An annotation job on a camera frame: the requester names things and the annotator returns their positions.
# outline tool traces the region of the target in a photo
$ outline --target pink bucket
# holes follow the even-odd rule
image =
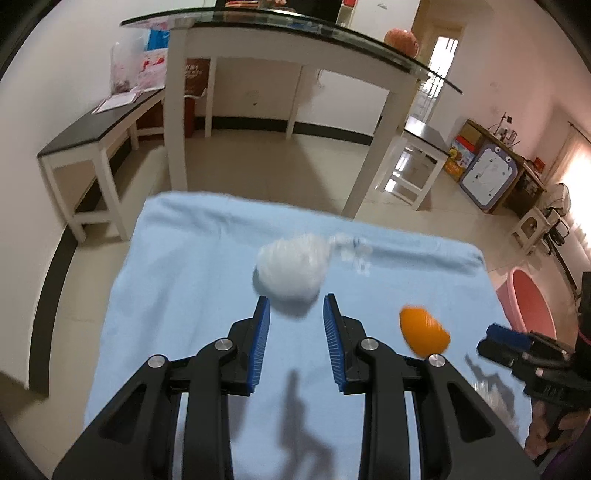
[[[524,333],[533,331],[556,338],[548,304],[538,285],[523,269],[516,267],[511,270],[505,283],[497,289],[496,296],[513,330]]]

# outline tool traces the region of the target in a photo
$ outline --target table leg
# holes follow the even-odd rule
[[[291,138],[294,132],[294,125],[296,124],[295,122],[297,118],[297,112],[300,109],[302,94],[306,88],[310,75],[315,70],[315,68],[310,67],[309,65],[302,65],[300,68],[300,75],[297,80],[297,86],[295,87],[294,100],[291,104],[290,118],[287,121],[287,129],[285,130],[285,138],[288,140]]]
[[[408,110],[413,102],[416,80],[409,76],[404,83],[398,93],[390,92],[388,98],[386,98],[382,121],[374,133],[374,140],[371,142],[365,161],[357,175],[357,180],[355,180],[347,203],[345,203],[345,208],[341,213],[345,217],[355,218],[392,139],[399,137],[404,130]]]
[[[429,175],[429,178],[425,182],[425,185],[423,185],[423,188],[421,189],[421,193],[419,193],[417,195],[417,199],[414,201],[414,203],[412,205],[413,210],[418,210],[418,208],[421,206],[421,203],[423,202],[423,200],[427,196],[427,193],[429,193],[429,190],[431,190],[431,188],[433,187],[435,180],[437,180],[437,176],[441,172],[441,169],[443,168],[443,165],[446,162],[446,160],[447,160],[447,157],[445,157],[445,156],[441,156],[437,159],[437,163],[435,164],[435,168],[433,168],[433,171],[431,172],[431,174]]]
[[[407,144],[408,141],[404,135],[394,140],[393,148],[388,149],[386,157],[378,170],[378,174],[374,178],[374,190],[377,190],[380,193],[384,191],[384,188],[386,188],[388,180],[392,177],[392,172],[394,171],[394,168],[396,168],[398,160],[402,157]]]
[[[129,133],[129,139],[131,140],[131,148],[137,150],[139,148],[138,125],[134,122],[127,131]]]
[[[172,190],[187,190],[184,148],[184,82],[187,56],[187,30],[171,30],[168,39],[166,91],[164,102],[164,144],[168,151],[168,170]]]
[[[121,216],[121,203],[119,201],[119,195],[117,195],[113,172],[111,172],[111,165],[109,164],[109,157],[105,148],[100,149],[98,154],[92,159],[92,163],[95,166],[96,179],[103,193],[111,221],[117,227],[121,239],[126,242],[129,240],[129,235],[123,223],[123,217]]]
[[[217,58],[209,60],[209,76],[207,77],[207,95],[205,99],[205,138],[212,136],[213,125],[213,92],[216,86]]]
[[[64,197],[61,196],[60,188],[57,184],[56,177],[53,174],[53,168],[51,167],[49,160],[42,158],[41,163],[43,165],[43,170],[45,171],[47,181],[49,182],[49,186],[51,187],[51,191],[53,192],[53,196],[56,199],[57,206],[60,208],[61,214],[64,216],[68,226],[76,237],[76,240],[78,240],[78,243],[81,244],[84,240],[86,240],[86,232],[84,231],[84,228],[82,228],[82,225],[74,220],[73,212],[70,211],[66,205]]]

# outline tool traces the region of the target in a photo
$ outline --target paper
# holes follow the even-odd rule
[[[135,102],[137,96],[138,92],[125,92],[117,93],[116,95],[111,95],[110,97],[103,100],[101,104],[98,107],[96,107],[92,113],[101,113],[107,110],[112,110],[113,108],[129,105],[130,103]]]

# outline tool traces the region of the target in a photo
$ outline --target light blue towel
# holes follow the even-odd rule
[[[272,304],[261,383],[249,398],[230,398],[236,480],[358,476],[364,397],[345,397],[334,383],[322,316],[327,293],[368,335],[409,356],[398,314],[407,304],[424,306],[450,332],[445,356],[470,383],[487,376],[514,395],[523,443],[531,421],[523,385],[476,353],[491,323],[508,325],[478,249],[216,194],[167,193],[146,201],[111,291],[85,423],[149,356],[194,355],[226,336],[234,321],[251,316],[259,296],[253,274],[260,247],[309,232],[365,239],[371,265],[359,273],[335,255],[308,311]],[[412,408],[408,415],[414,418]],[[414,422],[409,433],[418,479]]]

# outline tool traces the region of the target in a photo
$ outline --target doorway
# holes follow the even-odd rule
[[[411,116],[421,122],[427,123],[431,118],[443,88],[443,78],[447,76],[452,66],[461,37],[462,27],[458,25],[432,24],[426,29],[418,59],[442,78],[436,78],[429,73],[429,78],[418,89],[411,108]]]

